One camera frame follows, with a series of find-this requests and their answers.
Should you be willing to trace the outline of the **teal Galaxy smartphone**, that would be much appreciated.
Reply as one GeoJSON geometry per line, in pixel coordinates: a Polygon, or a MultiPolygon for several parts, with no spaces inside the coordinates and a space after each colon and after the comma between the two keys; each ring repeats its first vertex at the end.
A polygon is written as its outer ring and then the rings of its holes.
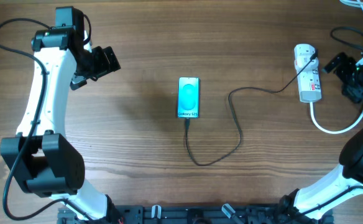
{"type": "Polygon", "coordinates": [[[178,80],[178,118],[198,118],[200,107],[200,79],[180,77],[178,80]]]}

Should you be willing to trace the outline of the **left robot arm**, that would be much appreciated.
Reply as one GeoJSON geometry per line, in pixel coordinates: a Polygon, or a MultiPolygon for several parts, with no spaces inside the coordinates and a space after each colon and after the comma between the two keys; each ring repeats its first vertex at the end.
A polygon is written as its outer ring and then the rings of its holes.
{"type": "Polygon", "coordinates": [[[84,160],[65,135],[70,90],[120,69],[112,48],[92,47],[90,40],[90,20],[72,6],[56,8],[55,25],[35,33],[27,108],[0,153],[10,170],[7,183],[15,180],[27,194],[64,204],[80,223],[122,223],[110,197],[87,181],[84,160]]]}

